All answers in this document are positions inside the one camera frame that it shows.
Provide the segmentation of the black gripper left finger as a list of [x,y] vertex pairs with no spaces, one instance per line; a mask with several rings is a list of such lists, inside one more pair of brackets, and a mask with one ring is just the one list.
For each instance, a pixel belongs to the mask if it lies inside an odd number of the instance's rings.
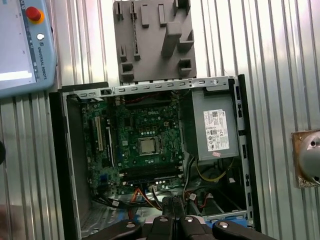
[[162,199],[162,215],[140,224],[132,219],[122,220],[99,232],[101,240],[172,240],[175,228],[175,197]]

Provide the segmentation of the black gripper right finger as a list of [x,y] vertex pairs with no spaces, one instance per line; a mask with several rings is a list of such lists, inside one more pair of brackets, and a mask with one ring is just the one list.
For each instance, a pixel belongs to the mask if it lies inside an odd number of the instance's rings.
[[212,228],[194,215],[186,215],[181,197],[175,196],[175,215],[179,216],[179,240],[271,240],[272,238],[230,220],[218,220]]

